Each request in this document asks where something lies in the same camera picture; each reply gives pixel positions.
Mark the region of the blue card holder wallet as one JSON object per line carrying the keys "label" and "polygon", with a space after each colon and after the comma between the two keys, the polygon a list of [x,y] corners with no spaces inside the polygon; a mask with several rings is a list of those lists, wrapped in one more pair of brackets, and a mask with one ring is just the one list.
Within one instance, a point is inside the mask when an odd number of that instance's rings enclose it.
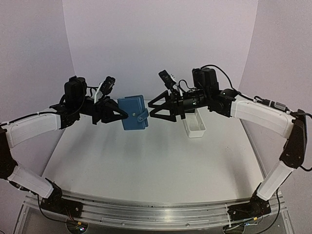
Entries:
{"label": "blue card holder wallet", "polygon": [[143,95],[118,98],[117,103],[118,107],[128,114],[128,117],[122,120],[125,131],[145,130],[149,126],[149,112],[145,107]]}

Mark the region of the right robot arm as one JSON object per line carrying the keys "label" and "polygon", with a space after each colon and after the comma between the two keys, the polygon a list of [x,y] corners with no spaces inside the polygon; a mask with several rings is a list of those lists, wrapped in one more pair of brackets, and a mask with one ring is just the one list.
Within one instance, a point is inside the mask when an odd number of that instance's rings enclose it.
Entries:
{"label": "right robot arm", "polygon": [[253,122],[285,138],[279,161],[254,194],[256,198],[267,201],[294,170],[302,167],[308,139],[306,117],[309,114],[302,110],[293,112],[286,105],[269,99],[247,97],[234,87],[221,90],[217,68],[205,65],[193,69],[194,87],[189,91],[181,88],[167,71],[159,72],[166,91],[148,103],[152,109],[150,116],[176,122],[177,116],[185,119],[187,112],[207,107],[210,112]]}

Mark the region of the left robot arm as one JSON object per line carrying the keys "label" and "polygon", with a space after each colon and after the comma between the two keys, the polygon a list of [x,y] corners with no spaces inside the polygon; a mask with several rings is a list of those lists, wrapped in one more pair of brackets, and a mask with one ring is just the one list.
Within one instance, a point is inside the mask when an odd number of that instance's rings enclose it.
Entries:
{"label": "left robot arm", "polygon": [[64,95],[58,104],[48,109],[4,122],[0,125],[0,177],[27,192],[46,198],[55,212],[62,212],[65,200],[55,192],[61,189],[48,179],[25,169],[11,154],[18,144],[47,132],[66,129],[80,120],[81,115],[90,116],[92,123],[111,123],[126,119],[128,114],[109,97],[115,78],[107,77],[94,95],[83,77],[71,77],[64,85]]}

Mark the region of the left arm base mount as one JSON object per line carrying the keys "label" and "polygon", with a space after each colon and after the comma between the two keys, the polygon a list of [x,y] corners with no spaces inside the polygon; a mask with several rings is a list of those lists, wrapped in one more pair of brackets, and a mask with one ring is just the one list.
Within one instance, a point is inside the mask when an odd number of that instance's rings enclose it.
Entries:
{"label": "left arm base mount", "polygon": [[47,198],[42,198],[40,208],[56,214],[67,215],[71,218],[79,218],[82,213],[83,204],[78,201],[65,199],[62,197],[62,189],[46,178],[52,185],[53,191]]}

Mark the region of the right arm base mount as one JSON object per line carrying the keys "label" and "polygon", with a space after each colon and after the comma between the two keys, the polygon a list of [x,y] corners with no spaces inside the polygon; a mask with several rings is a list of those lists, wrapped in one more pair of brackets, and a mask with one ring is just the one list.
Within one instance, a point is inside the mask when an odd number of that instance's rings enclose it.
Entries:
{"label": "right arm base mount", "polygon": [[271,213],[271,206],[269,201],[261,199],[255,191],[247,203],[231,205],[227,213],[231,221],[239,221],[268,215]]}

